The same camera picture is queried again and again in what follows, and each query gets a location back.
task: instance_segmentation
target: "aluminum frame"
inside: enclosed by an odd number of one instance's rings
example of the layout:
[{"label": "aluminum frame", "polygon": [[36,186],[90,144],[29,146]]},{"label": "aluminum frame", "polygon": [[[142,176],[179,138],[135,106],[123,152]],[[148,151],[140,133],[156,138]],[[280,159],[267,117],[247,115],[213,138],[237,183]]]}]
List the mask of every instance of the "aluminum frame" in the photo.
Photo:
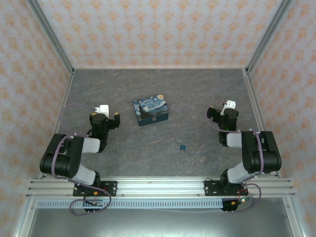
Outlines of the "aluminum frame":
[{"label": "aluminum frame", "polygon": [[261,58],[263,52],[265,51],[266,47],[268,46],[271,38],[273,37],[275,31],[277,30],[278,26],[280,25],[282,19],[286,15],[287,10],[289,9],[292,2],[293,2],[293,0],[283,0],[280,7],[276,11],[276,14],[275,14],[272,22],[268,26],[265,34],[263,35],[263,38],[261,39],[255,53],[253,54],[253,56],[250,60],[249,65],[247,67],[246,71],[249,75],[256,67],[259,59]]},{"label": "aluminum frame", "polygon": [[67,54],[65,53],[61,43],[59,42],[57,36],[55,35],[53,28],[48,22],[48,19],[46,18],[42,8],[40,7],[39,2],[37,0],[27,0],[27,2],[29,3],[29,6],[31,7],[35,16],[42,25],[48,39],[53,44],[53,47],[55,48],[60,60],[62,61],[66,69],[69,71],[69,73],[72,73],[74,71],[74,68],[69,58],[67,57]]},{"label": "aluminum frame", "polygon": [[[258,128],[259,130],[266,130],[262,115],[260,113],[259,104],[257,102],[256,95],[252,86],[251,78],[246,69],[243,70],[243,76],[249,93],[252,109],[258,124]],[[276,173],[278,178],[282,177],[281,171],[278,171]],[[307,227],[301,211],[301,204],[298,201],[298,198],[283,197],[282,199],[293,235],[295,237],[308,237],[309,233],[307,231]]]},{"label": "aluminum frame", "polygon": [[[260,114],[259,106],[256,101],[250,76],[243,69],[243,75],[252,108],[258,123],[259,130],[264,130],[264,123]],[[72,77],[70,78],[67,91],[62,107],[65,105]],[[105,177],[101,180],[118,181],[117,196],[113,199],[205,199],[205,198],[227,198],[222,196],[205,197],[204,180],[207,177]],[[219,180],[218,177],[208,177],[213,180]],[[290,178],[281,178],[281,174],[272,173],[271,175],[261,175],[251,180],[252,183],[258,184],[262,189],[262,198],[282,198],[286,209],[287,217],[291,230],[295,237],[308,237],[308,232],[300,203],[296,197],[296,190],[293,188]],[[15,236],[27,236],[31,228],[36,203],[40,198],[65,199],[74,198],[72,196],[74,185],[64,180],[55,180],[50,176],[42,179],[34,179],[30,183],[27,191],[27,201],[17,226]],[[249,187],[249,191],[258,196],[258,190]]]}]

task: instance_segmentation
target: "enclosure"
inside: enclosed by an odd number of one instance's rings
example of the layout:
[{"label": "enclosure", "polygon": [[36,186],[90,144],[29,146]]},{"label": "enclosure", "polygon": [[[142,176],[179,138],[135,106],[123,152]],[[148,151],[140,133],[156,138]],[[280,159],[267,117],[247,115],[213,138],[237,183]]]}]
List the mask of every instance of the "enclosure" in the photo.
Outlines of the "enclosure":
[{"label": "enclosure", "polygon": [[[313,236],[315,12],[312,0],[1,2],[1,236],[231,236],[245,222],[246,235]],[[133,101],[155,95],[163,95],[168,120],[139,126]],[[210,106],[221,110],[227,100],[236,101],[237,129],[272,131],[282,158],[279,172],[251,180],[262,189],[251,211],[111,207],[81,218],[40,206],[74,199],[73,184],[40,173],[52,135],[86,134],[100,105],[109,105],[111,119],[119,112],[120,126],[103,152],[82,154],[81,164],[118,181],[114,203],[209,201],[203,181],[219,180],[242,160],[206,118]],[[258,199],[256,188],[249,191]]]}]

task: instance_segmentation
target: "black mounting plate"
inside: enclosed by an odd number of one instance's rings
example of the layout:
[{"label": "black mounting plate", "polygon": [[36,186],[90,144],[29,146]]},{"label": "black mounting plate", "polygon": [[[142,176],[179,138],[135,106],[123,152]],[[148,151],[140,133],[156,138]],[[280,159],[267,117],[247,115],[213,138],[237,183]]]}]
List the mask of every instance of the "black mounting plate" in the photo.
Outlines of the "black mounting plate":
[{"label": "black mounting plate", "polygon": [[[101,189],[107,191],[112,197],[117,195],[118,182],[117,181],[101,181]],[[74,197],[93,197],[95,189],[86,188],[84,186],[76,184],[74,187]],[[104,192],[99,192],[99,197],[107,197]]]},{"label": "black mounting plate", "polygon": [[[204,191],[205,196],[238,196],[239,190],[245,189],[241,184],[229,184],[229,189],[222,189],[220,180],[205,180]],[[241,196],[247,196],[247,191],[241,191]]]}]

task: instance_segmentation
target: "blue block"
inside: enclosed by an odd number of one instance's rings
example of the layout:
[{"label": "blue block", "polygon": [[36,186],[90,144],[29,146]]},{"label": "blue block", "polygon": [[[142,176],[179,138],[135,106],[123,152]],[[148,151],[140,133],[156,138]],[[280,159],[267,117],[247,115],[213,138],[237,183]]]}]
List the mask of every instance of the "blue block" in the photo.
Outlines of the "blue block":
[{"label": "blue block", "polygon": [[169,117],[169,108],[163,95],[135,100],[133,106],[139,126],[164,121]]}]

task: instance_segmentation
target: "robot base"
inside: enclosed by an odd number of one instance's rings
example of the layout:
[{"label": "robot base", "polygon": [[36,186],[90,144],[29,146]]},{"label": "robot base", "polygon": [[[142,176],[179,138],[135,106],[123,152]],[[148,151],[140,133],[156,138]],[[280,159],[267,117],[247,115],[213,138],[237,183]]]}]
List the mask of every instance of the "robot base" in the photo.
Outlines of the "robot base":
[{"label": "robot base", "polygon": [[221,175],[221,180],[205,180],[205,196],[247,196],[248,192],[241,184],[228,182],[227,170]]},{"label": "robot base", "polygon": [[[118,182],[117,181],[101,181],[100,174],[96,172],[95,180],[92,186],[104,189],[107,191],[112,197],[117,195]],[[107,197],[104,192],[96,191],[95,189],[90,189],[81,185],[76,184],[73,192],[74,197]]]}]

